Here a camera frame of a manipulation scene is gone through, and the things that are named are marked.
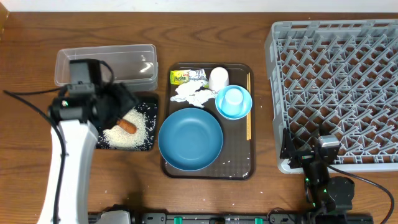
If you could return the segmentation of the dark blue plate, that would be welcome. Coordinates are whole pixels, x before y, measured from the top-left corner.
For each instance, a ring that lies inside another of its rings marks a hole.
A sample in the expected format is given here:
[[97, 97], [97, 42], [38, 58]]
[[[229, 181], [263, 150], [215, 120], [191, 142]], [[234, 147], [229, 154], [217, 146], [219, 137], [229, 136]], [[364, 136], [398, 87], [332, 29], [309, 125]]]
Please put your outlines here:
[[223, 130], [212, 114], [198, 108], [184, 108], [169, 115], [162, 123], [158, 145], [167, 164], [191, 172], [216, 161], [223, 140]]

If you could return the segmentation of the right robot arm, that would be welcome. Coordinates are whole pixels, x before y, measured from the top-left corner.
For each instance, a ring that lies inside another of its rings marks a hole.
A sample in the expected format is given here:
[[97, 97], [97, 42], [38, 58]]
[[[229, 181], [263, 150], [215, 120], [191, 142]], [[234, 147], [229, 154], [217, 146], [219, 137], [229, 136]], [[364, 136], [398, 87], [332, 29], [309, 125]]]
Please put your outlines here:
[[303, 169], [305, 196], [313, 205], [295, 223], [347, 223], [346, 211], [353, 207], [354, 182], [347, 177], [330, 177], [328, 166], [336, 159], [341, 144], [327, 130], [319, 131], [311, 149], [299, 150], [290, 131], [283, 130], [280, 158], [287, 159], [292, 169]]

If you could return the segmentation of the light blue small bowl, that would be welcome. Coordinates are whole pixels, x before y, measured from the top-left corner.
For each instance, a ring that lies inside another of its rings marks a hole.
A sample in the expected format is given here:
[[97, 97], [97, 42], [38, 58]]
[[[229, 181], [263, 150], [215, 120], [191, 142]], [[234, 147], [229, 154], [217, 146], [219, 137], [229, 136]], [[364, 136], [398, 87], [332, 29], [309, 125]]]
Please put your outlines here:
[[[221, 109], [225, 93], [226, 93], [226, 91], [228, 91], [231, 88], [239, 88], [243, 93], [243, 108], [242, 108], [242, 111], [240, 112], [240, 114], [238, 114], [236, 116], [229, 116], [228, 114], [224, 113], [223, 110]], [[219, 114], [222, 115], [224, 118], [226, 118], [228, 120], [238, 120], [238, 119], [245, 117], [250, 112], [250, 110], [252, 108], [252, 98], [251, 98], [250, 93], [247, 91], [247, 89], [245, 89], [241, 86], [238, 86], [238, 85], [228, 85], [218, 92], [218, 94], [215, 98], [215, 105], [216, 105], [216, 109], [219, 112]]]

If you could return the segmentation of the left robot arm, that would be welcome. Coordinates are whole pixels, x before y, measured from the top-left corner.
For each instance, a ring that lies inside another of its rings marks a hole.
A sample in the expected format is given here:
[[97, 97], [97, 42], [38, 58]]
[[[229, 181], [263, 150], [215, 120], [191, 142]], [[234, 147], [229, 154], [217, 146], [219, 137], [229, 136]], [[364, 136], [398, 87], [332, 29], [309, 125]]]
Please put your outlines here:
[[68, 85], [49, 106], [52, 158], [39, 223], [88, 223], [88, 190], [99, 133], [138, 103], [122, 83]]

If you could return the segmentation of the pink white cup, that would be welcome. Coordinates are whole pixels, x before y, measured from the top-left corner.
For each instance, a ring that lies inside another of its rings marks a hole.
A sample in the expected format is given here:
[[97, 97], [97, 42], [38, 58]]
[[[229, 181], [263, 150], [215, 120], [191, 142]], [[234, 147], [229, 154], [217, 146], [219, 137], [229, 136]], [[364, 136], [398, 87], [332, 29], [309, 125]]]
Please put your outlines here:
[[219, 92], [221, 89], [229, 85], [229, 73], [223, 67], [214, 68], [208, 79], [208, 88], [212, 91]]

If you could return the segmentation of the light blue cup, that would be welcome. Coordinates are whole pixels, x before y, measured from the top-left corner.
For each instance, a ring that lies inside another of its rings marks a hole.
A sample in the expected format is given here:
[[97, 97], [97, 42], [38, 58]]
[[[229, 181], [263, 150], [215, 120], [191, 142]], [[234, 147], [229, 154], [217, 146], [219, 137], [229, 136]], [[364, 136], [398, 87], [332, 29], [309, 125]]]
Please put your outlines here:
[[239, 88], [231, 88], [226, 91], [221, 109], [229, 116], [240, 114], [243, 108], [243, 93]]

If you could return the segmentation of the orange carrot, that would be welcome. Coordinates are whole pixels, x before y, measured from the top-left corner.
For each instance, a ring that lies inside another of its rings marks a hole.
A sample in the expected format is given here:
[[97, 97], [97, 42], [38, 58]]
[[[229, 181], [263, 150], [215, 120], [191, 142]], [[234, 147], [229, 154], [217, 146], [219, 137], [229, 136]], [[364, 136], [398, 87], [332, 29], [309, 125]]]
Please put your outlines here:
[[116, 124], [129, 134], [135, 134], [137, 132], [136, 125], [125, 119], [119, 119]]

